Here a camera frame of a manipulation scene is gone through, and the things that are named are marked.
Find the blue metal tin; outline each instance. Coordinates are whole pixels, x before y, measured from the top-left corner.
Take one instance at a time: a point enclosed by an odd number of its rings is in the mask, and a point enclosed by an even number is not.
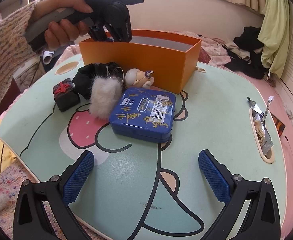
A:
[[[143,88],[127,89],[110,116],[114,133],[155,143],[168,141],[175,95]]]

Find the screw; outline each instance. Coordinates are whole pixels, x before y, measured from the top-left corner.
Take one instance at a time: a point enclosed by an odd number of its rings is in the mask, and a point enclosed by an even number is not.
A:
[[[264,182],[265,182],[266,184],[271,184],[271,180],[270,180],[269,178],[264,178]]]
[[[234,179],[237,180],[237,181],[241,181],[243,178],[242,178],[242,176],[240,174],[235,174]]]
[[[23,182],[22,182],[22,185],[23,186],[26,186],[26,185],[28,185],[29,184],[29,180],[28,179],[25,179],[25,180],[23,180]]]
[[[53,175],[51,178],[50,178],[50,180],[52,181],[52,182],[55,182],[55,181],[57,181],[58,179],[59,179],[59,175]]]

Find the hand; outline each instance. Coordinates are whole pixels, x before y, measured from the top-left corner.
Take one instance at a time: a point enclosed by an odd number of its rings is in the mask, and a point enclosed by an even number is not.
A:
[[[84,0],[43,0],[36,5],[30,22],[35,22],[44,15],[64,7],[73,7],[83,13],[93,12],[93,9]],[[46,30],[44,36],[48,44],[48,50],[54,51],[60,46],[65,46],[69,41],[75,41],[79,35],[87,33],[88,26],[84,22],[79,22],[74,26],[69,20],[62,19],[60,24],[56,22],[49,23],[48,30]]]

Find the table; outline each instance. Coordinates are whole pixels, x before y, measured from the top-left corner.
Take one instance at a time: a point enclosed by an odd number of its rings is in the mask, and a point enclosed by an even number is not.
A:
[[[78,61],[61,75],[55,70]],[[61,113],[52,88],[73,78],[84,65],[81,55],[69,58],[35,82],[7,113],[0,138],[39,181],[61,174],[86,150],[95,167],[71,210],[108,239],[200,239],[224,204],[217,201],[198,167],[198,155],[209,149],[232,174],[247,180],[272,180],[283,222],[286,171],[271,115],[266,126],[275,161],[262,160],[249,117],[247,96],[265,109],[258,90],[241,76],[203,63],[176,95],[172,138],[165,144],[145,142],[112,132],[107,121],[89,115],[88,102]],[[248,201],[230,233],[235,236]]]

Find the multicolored knit sweater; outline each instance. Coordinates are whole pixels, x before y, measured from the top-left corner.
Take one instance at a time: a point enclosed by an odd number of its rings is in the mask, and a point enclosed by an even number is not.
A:
[[[10,86],[15,70],[35,56],[23,36],[35,6],[36,2],[30,3],[0,22],[0,102]],[[0,176],[0,198],[5,201],[4,208],[0,210],[0,226],[11,239],[16,198],[24,179],[35,182],[19,161],[13,163]],[[56,235],[65,239],[47,203],[45,208]],[[92,239],[103,239],[83,227]]]

